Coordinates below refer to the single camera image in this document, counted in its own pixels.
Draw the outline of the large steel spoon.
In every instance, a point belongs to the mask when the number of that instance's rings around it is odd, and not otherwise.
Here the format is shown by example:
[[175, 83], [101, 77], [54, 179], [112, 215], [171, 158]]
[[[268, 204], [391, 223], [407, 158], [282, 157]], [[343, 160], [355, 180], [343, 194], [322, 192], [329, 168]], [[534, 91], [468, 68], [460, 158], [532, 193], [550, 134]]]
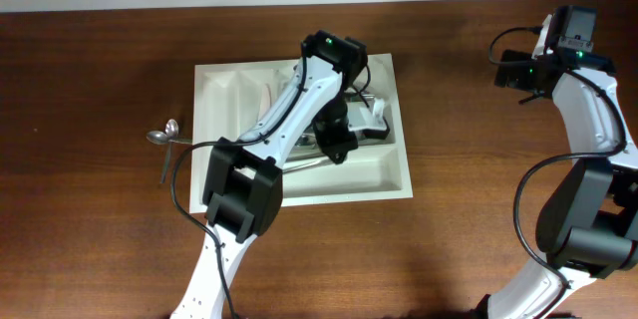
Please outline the large steel spoon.
[[303, 133], [296, 141], [294, 148], [301, 150], [311, 150], [317, 147], [317, 140], [314, 133]]

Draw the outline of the steel serrated tongs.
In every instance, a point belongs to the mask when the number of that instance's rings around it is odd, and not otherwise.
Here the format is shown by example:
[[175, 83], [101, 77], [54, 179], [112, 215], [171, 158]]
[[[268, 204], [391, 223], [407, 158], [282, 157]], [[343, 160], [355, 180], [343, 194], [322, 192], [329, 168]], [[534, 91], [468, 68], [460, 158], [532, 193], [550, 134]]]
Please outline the steel serrated tongs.
[[325, 166], [329, 164], [332, 164], [332, 161], [330, 159], [327, 159], [327, 158], [314, 159], [312, 161], [287, 167], [283, 170], [283, 173], [288, 174], [288, 173], [293, 173], [293, 172], [308, 169], [308, 168], [320, 167], [320, 166]]

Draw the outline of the small steel teaspoon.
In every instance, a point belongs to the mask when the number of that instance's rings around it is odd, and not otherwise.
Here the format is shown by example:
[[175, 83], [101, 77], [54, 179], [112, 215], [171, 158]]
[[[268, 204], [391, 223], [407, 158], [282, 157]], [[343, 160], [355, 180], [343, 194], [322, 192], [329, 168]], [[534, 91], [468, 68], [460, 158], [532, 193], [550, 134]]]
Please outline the small steel teaspoon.
[[175, 119], [170, 119], [167, 121], [164, 127], [164, 133], [166, 136], [167, 150], [164, 157], [164, 163], [162, 167], [160, 182], [165, 183], [165, 179], [167, 176], [170, 158], [171, 158], [171, 150], [172, 150], [172, 141], [177, 137], [179, 133], [179, 126]]

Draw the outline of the small steel teaspoon sideways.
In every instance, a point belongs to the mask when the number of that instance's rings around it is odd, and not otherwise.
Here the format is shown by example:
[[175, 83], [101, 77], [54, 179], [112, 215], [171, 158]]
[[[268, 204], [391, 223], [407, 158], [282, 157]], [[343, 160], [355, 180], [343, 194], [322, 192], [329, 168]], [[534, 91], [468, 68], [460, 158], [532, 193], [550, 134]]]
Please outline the small steel teaspoon sideways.
[[170, 137], [169, 135], [167, 135], [166, 133], [162, 131], [150, 131], [146, 134], [146, 138], [155, 145], [166, 145], [169, 143], [176, 143], [176, 144], [182, 144], [182, 145], [192, 144], [191, 139]]

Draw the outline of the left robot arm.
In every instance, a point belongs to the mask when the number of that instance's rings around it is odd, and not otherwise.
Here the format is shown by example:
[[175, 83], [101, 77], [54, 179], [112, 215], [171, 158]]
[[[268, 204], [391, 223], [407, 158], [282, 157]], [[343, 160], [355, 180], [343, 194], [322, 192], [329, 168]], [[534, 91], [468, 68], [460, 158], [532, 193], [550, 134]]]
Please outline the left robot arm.
[[194, 225], [204, 242], [174, 318], [219, 318], [237, 314], [229, 287], [248, 247], [273, 223], [283, 200], [283, 167], [306, 129], [322, 155], [340, 164], [360, 139], [383, 140], [390, 127], [384, 104], [364, 104], [355, 113], [348, 100], [368, 72], [367, 47], [318, 31], [301, 44], [290, 83], [250, 130], [231, 141], [207, 142], [210, 149], [202, 202], [205, 220]]

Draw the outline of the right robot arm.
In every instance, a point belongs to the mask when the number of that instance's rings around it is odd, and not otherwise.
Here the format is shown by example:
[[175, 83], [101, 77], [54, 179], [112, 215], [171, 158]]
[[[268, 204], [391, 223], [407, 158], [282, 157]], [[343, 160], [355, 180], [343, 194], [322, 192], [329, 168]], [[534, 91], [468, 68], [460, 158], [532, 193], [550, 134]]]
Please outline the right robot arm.
[[[530, 53], [506, 50], [496, 61], [496, 86], [550, 99], [559, 109], [570, 151], [544, 159], [517, 185], [512, 219], [529, 256], [500, 291], [486, 295], [476, 318], [547, 318], [575, 291], [637, 264], [637, 145], [617, 100], [613, 61], [593, 52], [597, 13], [561, 6], [531, 28]], [[520, 226], [525, 186], [542, 168], [572, 167], [541, 209], [535, 242]]]

